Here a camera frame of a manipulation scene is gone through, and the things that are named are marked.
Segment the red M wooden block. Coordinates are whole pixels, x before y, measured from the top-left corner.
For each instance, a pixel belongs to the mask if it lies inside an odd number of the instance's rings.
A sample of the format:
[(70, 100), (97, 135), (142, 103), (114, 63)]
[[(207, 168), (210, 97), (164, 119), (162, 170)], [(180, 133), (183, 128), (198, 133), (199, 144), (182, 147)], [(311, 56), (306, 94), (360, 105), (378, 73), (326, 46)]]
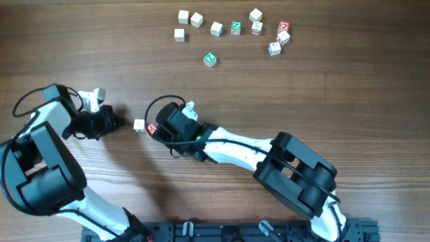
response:
[(157, 127), (153, 123), (148, 123), (145, 130), (148, 134), (153, 135), (157, 131)]

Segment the teal picture wooden block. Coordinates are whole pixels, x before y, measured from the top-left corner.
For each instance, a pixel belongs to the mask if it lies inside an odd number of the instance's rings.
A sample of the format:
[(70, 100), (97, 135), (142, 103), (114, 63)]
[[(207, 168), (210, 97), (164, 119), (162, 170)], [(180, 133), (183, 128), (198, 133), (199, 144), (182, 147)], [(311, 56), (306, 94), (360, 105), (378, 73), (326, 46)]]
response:
[(133, 129), (136, 132), (145, 132), (145, 125), (143, 119), (135, 119)]

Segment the green Z wooden block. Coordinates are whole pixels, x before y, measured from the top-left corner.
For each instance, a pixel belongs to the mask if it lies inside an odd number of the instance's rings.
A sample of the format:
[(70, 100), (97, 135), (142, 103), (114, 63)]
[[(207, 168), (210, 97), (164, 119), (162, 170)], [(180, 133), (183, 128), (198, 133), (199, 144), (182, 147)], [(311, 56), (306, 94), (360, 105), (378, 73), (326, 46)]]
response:
[(217, 56), (215, 54), (213, 54), (212, 52), (208, 52), (205, 56), (204, 56), (204, 64), (207, 67), (213, 67), (216, 64), (217, 61)]

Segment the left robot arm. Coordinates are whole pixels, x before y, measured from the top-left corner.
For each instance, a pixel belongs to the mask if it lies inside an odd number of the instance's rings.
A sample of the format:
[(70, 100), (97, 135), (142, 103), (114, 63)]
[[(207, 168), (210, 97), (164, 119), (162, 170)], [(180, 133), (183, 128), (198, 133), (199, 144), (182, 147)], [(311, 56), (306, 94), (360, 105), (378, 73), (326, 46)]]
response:
[(121, 125), (104, 104), (105, 90), (75, 91), (54, 83), (40, 91), (44, 103), (28, 111), (28, 123), (1, 144), (1, 189), (8, 202), (24, 214), (69, 218), (97, 241), (152, 241), (136, 216), (87, 185), (64, 144), (71, 136), (99, 140)]

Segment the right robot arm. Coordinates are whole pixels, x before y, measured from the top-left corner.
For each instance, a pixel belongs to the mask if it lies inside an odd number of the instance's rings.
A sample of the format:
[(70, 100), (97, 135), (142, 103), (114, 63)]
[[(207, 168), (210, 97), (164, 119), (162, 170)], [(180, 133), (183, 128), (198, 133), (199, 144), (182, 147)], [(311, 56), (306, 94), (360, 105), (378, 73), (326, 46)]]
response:
[(253, 178), (284, 206), (310, 220), (317, 238), (343, 240), (347, 219), (339, 211), (333, 165), (286, 132), (274, 139), (256, 139), (215, 124), (199, 124), (193, 107), (191, 102), (163, 107), (156, 117), (155, 138), (180, 155), (252, 171)]

